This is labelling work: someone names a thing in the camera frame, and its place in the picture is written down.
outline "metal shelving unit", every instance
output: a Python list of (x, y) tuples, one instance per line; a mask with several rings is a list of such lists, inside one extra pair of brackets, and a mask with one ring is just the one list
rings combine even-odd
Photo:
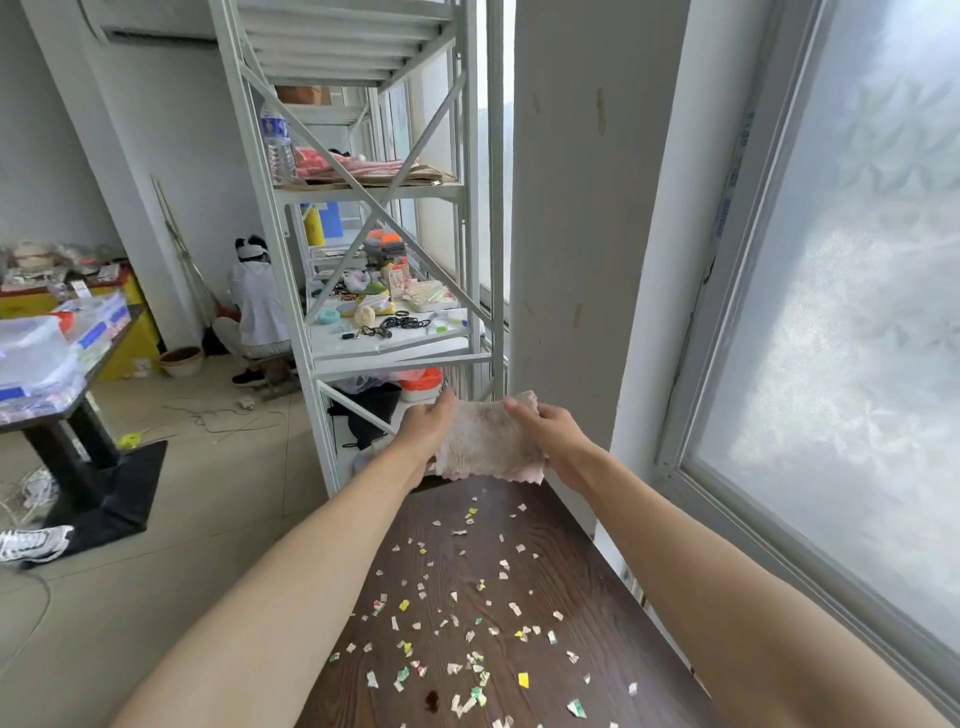
[[(337, 401), (380, 429), (395, 427), (344, 397), (328, 382), (345, 376), (382, 375), (427, 366), (444, 368), (447, 380), (458, 384), (462, 398), (481, 400), (502, 397), (504, 388), (503, 290), (496, 285), (492, 307), (480, 304), (477, 187), (476, 8), (474, 0), (426, 2), (424, 0), (209, 0), (217, 40), (253, 187), (284, 300), (294, 355), (310, 415), (326, 488), (332, 495), (345, 484), (344, 458), (340, 454), (332, 418), (326, 408)], [(500, 7), (499, 0), (489, 5)], [(489, 42), (502, 43), (498, 35)], [(384, 154), (379, 126), (383, 95), (403, 82), (424, 63), (446, 53), (449, 91), (412, 146), (389, 187), (364, 187), (325, 148), (316, 132), (322, 126), (351, 129), (367, 116), (372, 121), (374, 153)], [(502, 56), (502, 46), (497, 57)], [(275, 85), (330, 85), (366, 89), (364, 106), (304, 107), (285, 105), (276, 98)], [(502, 94), (502, 78), (491, 83)], [(275, 187), (259, 133), (262, 104), (287, 119), (292, 136), (308, 144), (337, 172), (346, 188)], [(455, 141), (457, 181), (435, 185), (404, 184), (424, 145), (447, 120)], [(502, 127), (492, 121), (491, 158), (502, 159)], [(456, 221), (457, 270), (447, 272), (423, 249), (416, 236), (405, 230), (390, 212), (400, 199), (435, 198), (449, 202)], [(492, 268), (503, 270), (502, 176), (491, 176)], [(304, 311), (294, 262), (284, 235), (284, 222), (292, 223), (307, 288), (313, 274), (300, 205), (320, 202), (360, 203), (366, 220), (346, 254), (316, 300)], [(330, 327), (314, 322), (368, 232), (382, 225), (397, 233), (418, 262), (421, 272), (444, 283), (468, 312), (468, 327), (456, 333), (428, 335), (425, 329), (395, 330), (390, 340), (360, 337), (344, 341)]]

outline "tile floor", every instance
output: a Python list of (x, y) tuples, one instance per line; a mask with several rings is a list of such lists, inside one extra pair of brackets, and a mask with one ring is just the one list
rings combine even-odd
[[(0, 673), (4, 728), (107, 725), (190, 624), (326, 499), (301, 394), (259, 402), (250, 416), (209, 416), (208, 429), (228, 431), (219, 434), (170, 408), (230, 407), (238, 397), (229, 381), (235, 373), (228, 357), (218, 357), (195, 378), (94, 388), (114, 436), (149, 428), (145, 441), (169, 439), (150, 525), (36, 570), (49, 580), (53, 601)], [(22, 435), (0, 436), (0, 481), (15, 481), (36, 464)], [(0, 669), (45, 602), (37, 581), (0, 567)]]

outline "water bottle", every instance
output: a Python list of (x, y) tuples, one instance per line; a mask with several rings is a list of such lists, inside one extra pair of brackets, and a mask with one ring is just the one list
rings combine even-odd
[(294, 148), (290, 142), (287, 120), (266, 104), (260, 112), (260, 133), (267, 149), (267, 164), (274, 183), (283, 184), (297, 179)]

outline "wooden table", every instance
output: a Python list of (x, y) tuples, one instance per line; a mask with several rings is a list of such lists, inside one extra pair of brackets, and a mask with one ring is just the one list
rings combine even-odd
[[(143, 311), (141, 304), (130, 306), (130, 322), (113, 337), (109, 349), (86, 373), (83, 390), (61, 412), (0, 425), (0, 434), (22, 431), (60, 485), (60, 496), (43, 522), (75, 528), (60, 558), (147, 530), (167, 443), (160, 440), (121, 452), (86, 396)], [(88, 460), (77, 450), (68, 427)], [(32, 567), (30, 562), (22, 564), (23, 569)]]
[[(526, 510), (519, 510), (521, 503)], [(465, 525), (470, 507), (478, 513), (473, 525)], [(452, 536), (454, 529), (468, 534)], [(418, 542), (424, 542), (425, 554)], [(525, 548), (517, 552), (521, 544)], [(501, 559), (509, 570), (499, 565)], [(378, 570), (383, 574), (377, 576)], [(502, 571), (507, 580), (499, 578)], [(483, 591), (477, 591), (480, 579), (485, 580)], [(424, 599), (418, 596), (419, 583)], [(451, 592), (457, 593), (456, 600)], [(381, 593), (387, 595), (387, 605), (374, 617), (373, 601)], [(401, 611), (404, 599), (410, 605)], [(377, 552), (354, 612), (335, 647), (340, 657), (324, 666), (299, 728), (399, 728), (401, 723), (408, 728), (490, 728), (506, 715), (513, 717), (515, 728), (608, 728), (611, 722), (621, 728), (719, 725), (707, 695), (546, 484), (473, 477), (411, 494)], [(396, 631), (391, 618), (396, 618)], [(441, 627), (445, 619), (450, 621)], [(515, 632), (524, 625), (538, 626), (540, 634), (530, 632), (522, 642)], [(492, 635), (491, 627), (499, 634)], [(548, 630), (556, 633), (556, 645), (548, 641)], [(470, 643), (469, 631), (475, 632)], [(401, 640), (412, 644), (410, 658), (397, 647)], [(348, 653), (351, 643), (356, 646)], [(364, 652), (367, 643), (372, 645), (369, 653)], [(483, 654), (482, 664), (491, 674), (484, 688), (488, 701), (485, 708), (477, 705), (458, 719), (450, 710), (453, 696), (459, 694), (463, 705), (479, 680), (467, 659), (473, 650)], [(579, 656), (576, 664), (567, 650)], [(423, 677), (411, 660), (428, 666)], [(463, 669), (448, 675), (448, 663)], [(404, 666), (410, 676), (398, 692), (394, 681)], [(369, 670), (377, 689), (367, 685)], [(518, 683), (521, 672), (529, 675), (529, 689)], [(584, 682), (587, 674), (589, 684)], [(634, 697), (628, 693), (631, 683), (637, 685)], [(574, 698), (586, 719), (567, 709)], [(436, 713), (431, 703), (436, 703)]]

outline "forearm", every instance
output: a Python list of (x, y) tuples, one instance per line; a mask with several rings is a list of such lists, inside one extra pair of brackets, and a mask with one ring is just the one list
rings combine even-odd
[(293, 726), (423, 463), (390, 447), (180, 640), (115, 728)]
[(947, 726), (812, 601), (602, 450), (585, 495), (670, 634), (736, 726)]

